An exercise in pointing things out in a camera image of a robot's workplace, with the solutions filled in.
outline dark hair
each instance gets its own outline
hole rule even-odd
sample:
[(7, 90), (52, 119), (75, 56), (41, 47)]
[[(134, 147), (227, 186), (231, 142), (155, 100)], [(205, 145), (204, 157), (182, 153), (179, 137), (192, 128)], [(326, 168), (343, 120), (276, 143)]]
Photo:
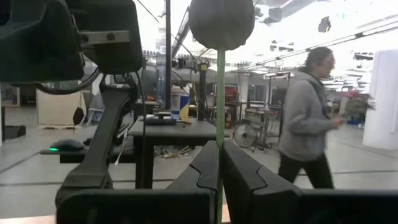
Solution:
[(330, 55), (332, 51), (327, 47), (317, 47), (314, 48), (308, 53), (307, 59), (305, 60), (305, 65), (299, 68), (300, 72), (311, 72), (312, 65), (320, 65), (324, 61), (324, 59)]

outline workbench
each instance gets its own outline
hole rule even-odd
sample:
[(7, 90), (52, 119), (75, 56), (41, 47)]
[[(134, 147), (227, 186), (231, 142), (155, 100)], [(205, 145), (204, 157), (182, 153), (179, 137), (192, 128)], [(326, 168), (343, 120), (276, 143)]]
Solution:
[(134, 136), (134, 148), (138, 157), (136, 189), (151, 189), (154, 173), (155, 146), (204, 146), (216, 140), (216, 127), (207, 121), (191, 120), (192, 124), (177, 123), (175, 126), (146, 126), (143, 146), (143, 121), (138, 119), (129, 131)]

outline computer mouse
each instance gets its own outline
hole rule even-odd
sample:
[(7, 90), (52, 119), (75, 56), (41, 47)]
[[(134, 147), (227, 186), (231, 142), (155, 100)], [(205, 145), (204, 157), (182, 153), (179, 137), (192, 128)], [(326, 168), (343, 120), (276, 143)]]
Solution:
[(72, 139), (64, 139), (64, 140), (59, 140), (59, 141), (54, 142), (50, 146), (50, 149), (58, 150), (58, 151), (75, 152), (75, 151), (82, 150), (84, 148), (84, 146), (85, 145), (79, 141), (72, 140)]

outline green rod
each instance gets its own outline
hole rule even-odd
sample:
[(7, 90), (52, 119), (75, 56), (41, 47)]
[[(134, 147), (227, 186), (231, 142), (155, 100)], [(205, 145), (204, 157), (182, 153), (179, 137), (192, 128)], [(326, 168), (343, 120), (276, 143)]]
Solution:
[(224, 129), (225, 129), (225, 50), (217, 51), (217, 145), (218, 145), (218, 159), (220, 165), (219, 186), (218, 186), (218, 224), (221, 224), (223, 217), (223, 180), (221, 178), (221, 158), (224, 150)]

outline wooden crate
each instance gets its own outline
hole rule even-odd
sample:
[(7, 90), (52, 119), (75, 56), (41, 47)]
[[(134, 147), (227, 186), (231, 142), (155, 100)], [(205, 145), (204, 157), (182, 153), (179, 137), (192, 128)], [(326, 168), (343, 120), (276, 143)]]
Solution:
[(70, 95), (49, 95), (37, 90), (37, 124), (41, 128), (66, 129), (72, 128), (73, 114), (79, 106), (86, 112), (86, 104), (82, 92)]

